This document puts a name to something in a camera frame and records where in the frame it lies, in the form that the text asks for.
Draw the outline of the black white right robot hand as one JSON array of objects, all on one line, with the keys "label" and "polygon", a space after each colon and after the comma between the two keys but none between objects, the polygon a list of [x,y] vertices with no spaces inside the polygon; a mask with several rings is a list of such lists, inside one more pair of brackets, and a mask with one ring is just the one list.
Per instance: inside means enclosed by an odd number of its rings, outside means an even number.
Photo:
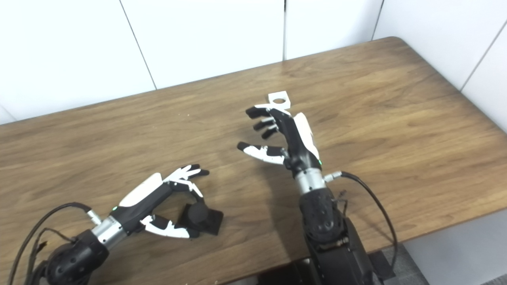
[{"label": "black white right robot hand", "polygon": [[267,163],[284,165],[293,177],[312,168],[322,170],[311,128],[302,112],[293,116],[275,104],[258,104],[248,108],[246,115],[251,119],[262,118],[253,126],[255,131],[265,130],[262,139],[280,133],[287,146],[262,146],[241,141],[237,144],[240,151]]}]

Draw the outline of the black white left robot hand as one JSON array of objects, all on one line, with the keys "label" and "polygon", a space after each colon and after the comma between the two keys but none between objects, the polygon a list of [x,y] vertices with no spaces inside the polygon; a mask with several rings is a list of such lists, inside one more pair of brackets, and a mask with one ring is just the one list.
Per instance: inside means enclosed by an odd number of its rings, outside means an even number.
[{"label": "black white left robot hand", "polygon": [[109,215],[127,236],[145,230],[169,238],[197,238],[200,235],[197,230],[155,215],[153,211],[176,192],[190,193],[196,202],[204,202],[203,194],[190,179],[209,174],[199,164],[178,168],[165,178],[161,173],[154,173],[128,193]]}]

